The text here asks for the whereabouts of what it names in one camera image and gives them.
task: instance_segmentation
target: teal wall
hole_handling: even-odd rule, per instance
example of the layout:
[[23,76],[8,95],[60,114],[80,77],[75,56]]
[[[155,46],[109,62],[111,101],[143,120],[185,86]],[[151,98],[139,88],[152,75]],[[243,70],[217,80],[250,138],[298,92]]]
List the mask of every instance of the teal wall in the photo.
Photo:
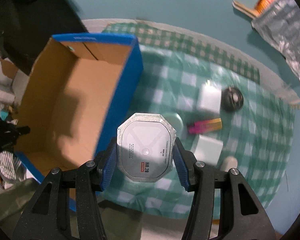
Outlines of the teal wall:
[[[257,0],[239,0],[253,7]],[[300,82],[284,58],[252,30],[232,0],[74,0],[82,19],[143,19],[183,27],[230,44],[269,67],[300,96]]]
[[[238,0],[253,7],[257,0]],[[248,17],[232,7],[232,0],[73,0],[82,19],[143,19],[183,27],[230,44],[277,73],[300,96],[300,82],[282,55],[252,30]],[[300,212],[300,111],[286,180],[267,209],[271,221],[284,233]]]

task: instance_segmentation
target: black round object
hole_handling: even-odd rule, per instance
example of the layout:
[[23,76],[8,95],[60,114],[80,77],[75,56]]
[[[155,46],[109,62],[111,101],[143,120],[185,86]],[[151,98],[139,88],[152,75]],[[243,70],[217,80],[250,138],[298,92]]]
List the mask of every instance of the black round object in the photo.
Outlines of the black round object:
[[221,107],[227,112],[234,112],[243,106],[243,95],[237,87],[228,87],[222,91]]

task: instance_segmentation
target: cardboard box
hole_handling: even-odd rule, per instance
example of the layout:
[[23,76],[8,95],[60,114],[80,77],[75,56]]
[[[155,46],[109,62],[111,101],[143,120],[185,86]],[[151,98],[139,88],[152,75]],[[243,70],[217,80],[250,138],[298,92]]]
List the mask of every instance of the cardboard box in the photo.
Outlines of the cardboard box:
[[3,75],[13,80],[18,72],[18,68],[9,59],[0,58],[0,63]]
[[16,118],[28,125],[16,154],[42,182],[106,149],[126,117],[143,70],[132,35],[54,35],[34,63]]

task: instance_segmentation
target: striped cloth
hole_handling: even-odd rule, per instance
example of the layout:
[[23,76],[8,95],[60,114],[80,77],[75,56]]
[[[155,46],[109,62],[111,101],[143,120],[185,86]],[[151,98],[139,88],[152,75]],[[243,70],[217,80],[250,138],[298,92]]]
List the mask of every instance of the striped cloth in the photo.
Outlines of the striped cloth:
[[0,153],[0,176],[4,184],[9,186],[26,179],[26,168],[13,153],[3,151]]

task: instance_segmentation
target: green checkered tablecloth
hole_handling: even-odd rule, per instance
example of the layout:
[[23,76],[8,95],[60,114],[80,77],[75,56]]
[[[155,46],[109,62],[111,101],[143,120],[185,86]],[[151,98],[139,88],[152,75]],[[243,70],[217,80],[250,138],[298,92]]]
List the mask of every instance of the green checkered tablecloth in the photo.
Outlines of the green checkered tablecloth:
[[[267,207],[285,173],[292,143],[294,111],[255,82],[234,72],[182,52],[140,46],[144,71],[127,118],[133,113],[175,112],[184,123],[204,119],[196,111],[203,83],[225,88],[237,86],[244,97],[235,114],[221,111],[223,129],[207,134],[223,141],[218,165],[227,157],[238,160],[238,169]],[[181,138],[190,150],[194,136]],[[133,182],[115,170],[102,196],[119,205],[154,215],[186,219],[193,193],[180,185],[176,169],[156,183]],[[214,218],[219,216],[220,195],[215,196]]]
[[111,24],[103,32],[133,34],[137,36],[141,45],[184,52],[197,58],[217,63],[260,84],[259,70],[253,65],[217,46],[204,43],[191,36],[159,30],[143,23]]

